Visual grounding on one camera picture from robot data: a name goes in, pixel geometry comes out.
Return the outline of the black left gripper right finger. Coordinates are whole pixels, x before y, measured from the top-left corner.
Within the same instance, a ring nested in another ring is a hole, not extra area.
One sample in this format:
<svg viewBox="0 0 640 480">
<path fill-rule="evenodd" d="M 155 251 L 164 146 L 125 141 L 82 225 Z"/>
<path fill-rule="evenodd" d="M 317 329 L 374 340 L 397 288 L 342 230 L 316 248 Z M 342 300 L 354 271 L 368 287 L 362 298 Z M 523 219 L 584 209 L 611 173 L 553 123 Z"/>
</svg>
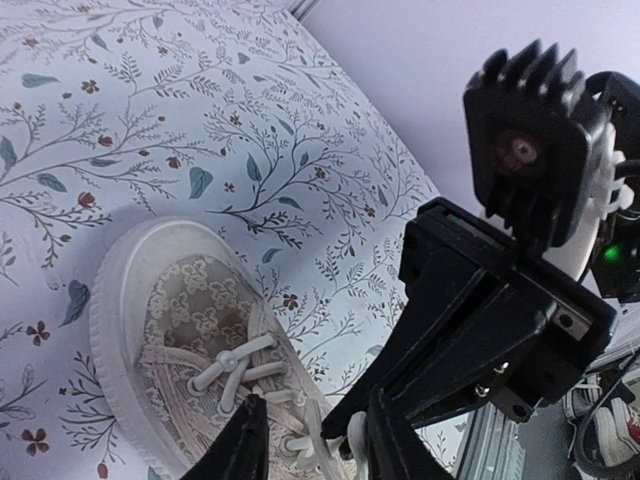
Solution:
<svg viewBox="0 0 640 480">
<path fill-rule="evenodd" d="M 366 447 L 369 479 L 453 479 L 429 453 L 383 389 L 373 391 L 369 397 Z"/>
</svg>

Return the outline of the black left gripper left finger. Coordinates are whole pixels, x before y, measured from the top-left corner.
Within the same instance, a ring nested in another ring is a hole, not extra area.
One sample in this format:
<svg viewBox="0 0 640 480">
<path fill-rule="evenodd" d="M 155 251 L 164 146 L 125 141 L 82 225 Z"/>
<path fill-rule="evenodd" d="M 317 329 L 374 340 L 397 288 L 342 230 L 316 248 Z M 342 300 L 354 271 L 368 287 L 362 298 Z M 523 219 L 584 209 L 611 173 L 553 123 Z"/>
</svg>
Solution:
<svg viewBox="0 0 640 480">
<path fill-rule="evenodd" d="M 252 480 L 269 476 L 266 401 L 249 394 L 181 480 Z"/>
</svg>

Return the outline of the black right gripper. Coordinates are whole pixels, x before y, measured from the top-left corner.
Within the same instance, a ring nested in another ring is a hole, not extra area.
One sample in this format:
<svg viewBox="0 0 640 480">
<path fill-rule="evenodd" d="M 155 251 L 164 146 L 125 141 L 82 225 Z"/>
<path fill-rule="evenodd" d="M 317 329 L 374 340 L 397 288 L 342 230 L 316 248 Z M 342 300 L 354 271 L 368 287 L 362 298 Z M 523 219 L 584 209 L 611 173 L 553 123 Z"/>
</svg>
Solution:
<svg viewBox="0 0 640 480">
<path fill-rule="evenodd" d="M 406 229 L 408 303 L 376 359 L 322 422 L 343 436 L 378 389 L 413 427 L 494 404 L 525 422 L 604 351 L 614 310 L 453 203 L 423 205 Z"/>
</svg>

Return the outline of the cream lace platform sneaker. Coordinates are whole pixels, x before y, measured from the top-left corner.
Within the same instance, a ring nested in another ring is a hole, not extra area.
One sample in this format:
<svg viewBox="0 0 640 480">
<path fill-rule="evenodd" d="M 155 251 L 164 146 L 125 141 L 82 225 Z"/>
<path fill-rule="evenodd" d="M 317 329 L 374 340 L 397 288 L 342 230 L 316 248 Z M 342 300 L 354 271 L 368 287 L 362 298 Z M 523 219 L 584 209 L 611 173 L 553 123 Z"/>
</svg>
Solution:
<svg viewBox="0 0 640 480">
<path fill-rule="evenodd" d="M 242 262 L 212 230 L 163 217 L 107 252 L 89 307 L 109 408 L 162 479 L 184 476 L 250 395 L 266 404 L 273 479 L 364 479 L 364 413 L 334 440 L 330 406 Z"/>
</svg>

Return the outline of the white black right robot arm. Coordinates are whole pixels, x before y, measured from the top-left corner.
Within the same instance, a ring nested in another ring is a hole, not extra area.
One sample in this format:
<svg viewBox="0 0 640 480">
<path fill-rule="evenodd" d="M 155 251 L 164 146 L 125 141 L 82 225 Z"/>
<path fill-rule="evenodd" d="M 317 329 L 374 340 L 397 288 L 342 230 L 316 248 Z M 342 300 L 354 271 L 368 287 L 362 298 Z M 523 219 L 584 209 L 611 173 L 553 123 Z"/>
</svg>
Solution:
<svg viewBox="0 0 640 480">
<path fill-rule="evenodd" d="M 342 437 L 373 396 L 414 427 L 486 404 L 527 421 L 605 350 L 614 309 L 579 281 L 633 191 L 609 102 L 568 62 L 498 55 L 464 92 L 483 217 L 442 197 L 405 229 L 408 303 L 381 353 L 325 417 Z"/>
</svg>

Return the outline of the floral patterned table mat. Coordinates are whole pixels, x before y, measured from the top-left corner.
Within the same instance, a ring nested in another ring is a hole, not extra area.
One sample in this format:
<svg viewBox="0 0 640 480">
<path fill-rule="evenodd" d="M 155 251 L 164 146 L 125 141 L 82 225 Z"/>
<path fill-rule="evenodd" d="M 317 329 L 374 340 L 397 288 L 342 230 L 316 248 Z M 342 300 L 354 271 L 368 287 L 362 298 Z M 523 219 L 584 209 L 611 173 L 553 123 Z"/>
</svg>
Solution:
<svg viewBox="0 0 640 480">
<path fill-rule="evenodd" d="M 1 5 L 1 475 L 151 479 L 102 395 L 93 280 L 147 220 L 207 225 L 339 401 L 405 306 L 437 189 L 280 1 Z"/>
</svg>

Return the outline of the aluminium front rail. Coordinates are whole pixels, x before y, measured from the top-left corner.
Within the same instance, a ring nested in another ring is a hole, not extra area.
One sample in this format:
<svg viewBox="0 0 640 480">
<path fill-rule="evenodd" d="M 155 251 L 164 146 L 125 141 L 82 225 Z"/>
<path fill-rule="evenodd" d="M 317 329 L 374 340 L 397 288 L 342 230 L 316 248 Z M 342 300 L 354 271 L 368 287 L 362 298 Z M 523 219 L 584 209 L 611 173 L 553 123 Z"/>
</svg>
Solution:
<svg viewBox="0 0 640 480">
<path fill-rule="evenodd" d="M 452 470 L 455 479 L 637 479 L 639 349 L 598 364 L 562 400 L 518 424 L 488 405 L 470 415 Z"/>
</svg>

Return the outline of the right aluminium frame post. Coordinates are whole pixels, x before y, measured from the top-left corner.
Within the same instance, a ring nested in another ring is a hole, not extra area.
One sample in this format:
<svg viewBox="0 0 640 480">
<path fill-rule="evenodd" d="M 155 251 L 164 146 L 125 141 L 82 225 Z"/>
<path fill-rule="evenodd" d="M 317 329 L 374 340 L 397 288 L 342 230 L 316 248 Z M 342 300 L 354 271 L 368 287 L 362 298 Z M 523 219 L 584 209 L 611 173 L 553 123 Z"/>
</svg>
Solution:
<svg viewBox="0 0 640 480">
<path fill-rule="evenodd" d="M 304 19 L 320 3 L 320 0 L 293 0 L 289 2 L 288 11 L 298 20 Z"/>
</svg>

